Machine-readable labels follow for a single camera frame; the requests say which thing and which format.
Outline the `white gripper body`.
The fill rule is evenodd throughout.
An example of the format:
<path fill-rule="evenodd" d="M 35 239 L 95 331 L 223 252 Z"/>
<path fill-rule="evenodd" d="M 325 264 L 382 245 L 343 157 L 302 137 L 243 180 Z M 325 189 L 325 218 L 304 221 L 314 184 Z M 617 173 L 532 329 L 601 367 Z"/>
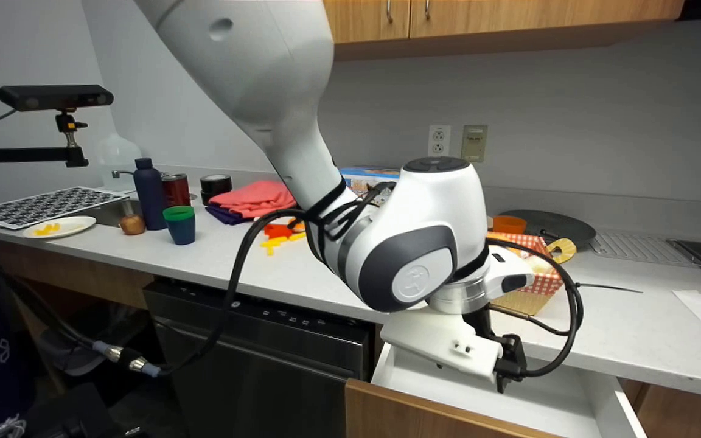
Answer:
<path fill-rule="evenodd" d="M 499 340 L 487 340 L 459 314 L 433 308 L 392 314 L 382 326 L 382 340 L 431 362 L 497 382 L 497 362 L 503 353 Z"/>

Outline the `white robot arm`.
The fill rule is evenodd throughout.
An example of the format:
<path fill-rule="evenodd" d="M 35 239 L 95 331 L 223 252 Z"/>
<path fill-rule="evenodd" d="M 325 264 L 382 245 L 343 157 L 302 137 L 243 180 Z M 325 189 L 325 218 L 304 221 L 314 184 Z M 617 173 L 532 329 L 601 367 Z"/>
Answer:
<path fill-rule="evenodd" d="M 334 165 L 319 99 L 334 65 L 321 0 L 134 0 L 208 99 L 264 152 L 319 258 L 400 351 L 492 382 L 503 347 L 465 320 L 494 281 L 482 180 L 461 157 L 409 160 L 371 205 Z"/>

